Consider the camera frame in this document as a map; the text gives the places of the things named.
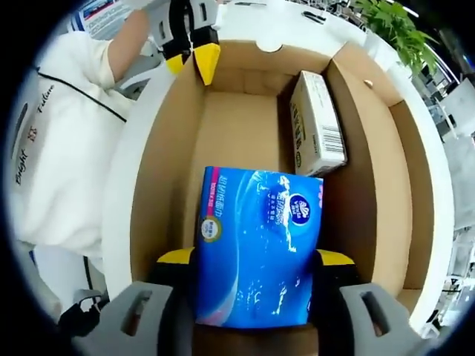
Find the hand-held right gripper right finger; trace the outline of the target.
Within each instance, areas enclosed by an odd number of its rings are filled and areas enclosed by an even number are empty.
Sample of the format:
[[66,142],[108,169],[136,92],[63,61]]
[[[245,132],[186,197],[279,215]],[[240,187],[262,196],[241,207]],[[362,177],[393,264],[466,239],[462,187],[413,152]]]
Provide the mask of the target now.
[[337,252],[314,252],[314,326],[319,355],[403,355],[412,347],[405,307],[363,283],[353,260]]

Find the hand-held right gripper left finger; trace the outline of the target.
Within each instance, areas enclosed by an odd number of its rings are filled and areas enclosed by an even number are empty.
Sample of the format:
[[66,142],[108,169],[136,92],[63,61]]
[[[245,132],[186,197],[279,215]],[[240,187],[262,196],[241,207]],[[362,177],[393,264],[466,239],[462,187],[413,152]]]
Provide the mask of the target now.
[[96,328],[99,355],[191,355],[194,249],[170,251],[148,282],[134,282],[103,310]]

